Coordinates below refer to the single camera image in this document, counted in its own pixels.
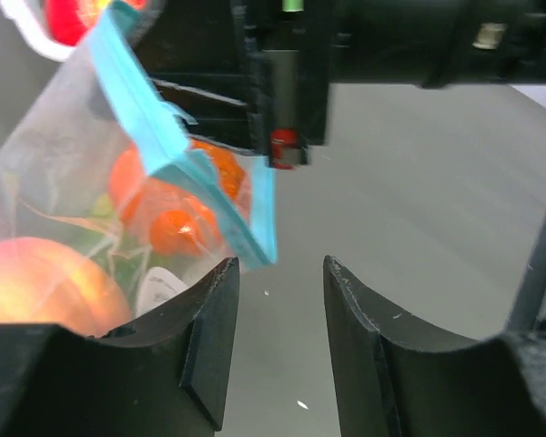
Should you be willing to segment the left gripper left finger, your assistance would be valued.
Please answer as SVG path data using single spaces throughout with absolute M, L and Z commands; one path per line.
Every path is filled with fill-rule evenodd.
M 239 262 L 103 338 L 0 324 L 0 436 L 212 436 L 223 425 Z

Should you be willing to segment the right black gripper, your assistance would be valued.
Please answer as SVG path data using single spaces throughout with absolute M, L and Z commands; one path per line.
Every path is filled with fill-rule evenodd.
M 546 85 L 546 1 L 151 1 L 136 57 L 192 137 L 285 168 L 334 84 Z

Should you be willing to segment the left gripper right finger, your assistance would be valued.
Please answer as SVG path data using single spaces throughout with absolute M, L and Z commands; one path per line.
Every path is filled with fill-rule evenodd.
M 546 332 L 473 340 L 323 265 L 344 436 L 546 436 Z

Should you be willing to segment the orange fake pumpkin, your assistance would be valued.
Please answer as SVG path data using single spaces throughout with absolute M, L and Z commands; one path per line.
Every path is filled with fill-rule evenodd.
M 216 167 L 219 186 L 248 219 L 251 183 L 233 153 L 198 139 L 190 147 L 207 153 Z M 134 147 L 116 160 L 107 190 L 124 227 L 159 255 L 199 257 L 224 244 L 214 212 L 183 188 L 147 177 Z

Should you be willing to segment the blue-zip clear bag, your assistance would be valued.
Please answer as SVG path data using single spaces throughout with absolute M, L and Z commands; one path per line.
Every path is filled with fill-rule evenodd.
M 101 337 L 227 257 L 276 262 L 275 175 L 192 138 L 110 3 L 0 148 L 0 323 Z

